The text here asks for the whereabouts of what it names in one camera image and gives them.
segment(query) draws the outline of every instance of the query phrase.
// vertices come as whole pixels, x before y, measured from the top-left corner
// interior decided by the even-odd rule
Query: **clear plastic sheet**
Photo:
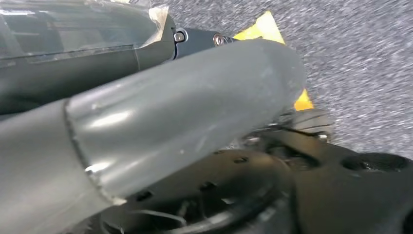
[[[166,5],[2,0],[0,59],[44,62],[141,48],[162,38],[167,16]]]

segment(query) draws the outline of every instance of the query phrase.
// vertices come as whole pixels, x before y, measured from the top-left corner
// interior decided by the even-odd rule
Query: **yellow tape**
[[[266,11],[260,16],[254,25],[234,36],[234,38],[238,40],[256,39],[259,37],[285,44],[281,32],[275,23],[274,17],[272,17],[271,12],[269,11]],[[294,104],[294,108],[297,111],[314,108],[305,89]]]

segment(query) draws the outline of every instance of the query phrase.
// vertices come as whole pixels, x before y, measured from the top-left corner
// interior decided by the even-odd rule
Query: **gray plastic part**
[[[87,171],[125,198],[269,123],[305,76],[286,46],[241,41],[76,95],[67,116]]]
[[[2,234],[56,234],[111,205],[84,173],[63,104],[0,122]]]
[[[185,41],[176,43],[176,59],[214,48],[214,35],[218,33],[193,28],[181,28],[177,29],[177,32],[185,35]]]
[[[161,39],[140,47],[157,25],[139,6],[7,0],[0,9],[0,115],[69,98],[175,56],[169,15]]]

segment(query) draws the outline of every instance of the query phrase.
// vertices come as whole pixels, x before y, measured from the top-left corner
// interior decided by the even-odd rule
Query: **metal screw head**
[[[185,35],[182,32],[176,32],[173,35],[173,39],[175,40],[175,42],[183,42],[185,41]]]
[[[223,45],[223,44],[225,44],[225,39],[224,39],[224,36],[222,36],[221,34],[215,34],[214,35],[214,44],[215,44],[215,46],[220,46],[220,45]]]
[[[319,133],[317,134],[317,138],[323,142],[329,142],[329,137],[326,133]]]

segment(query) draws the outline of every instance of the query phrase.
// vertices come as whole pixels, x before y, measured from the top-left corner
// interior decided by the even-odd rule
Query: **black mechanical part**
[[[413,187],[407,179],[413,176],[412,161],[387,154],[357,154],[294,132],[259,135],[263,141],[277,141],[319,162],[313,170],[294,174],[300,233],[395,234],[406,229],[405,220],[413,208]],[[357,156],[380,167],[381,173],[343,166],[343,161]]]
[[[292,50],[242,41],[6,119],[1,232],[55,234],[118,205],[266,124],[304,81]]]
[[[269,219],[289,212],[289,173],[286,164],[266,154],[220,151],[148,187],[150,198],[137,194],[105,210],[102,226],[111,234],[231,233],[258,214]]]
[[[218,32],[193,28],[178,28],[175,35],[176,59],[237,41]]]

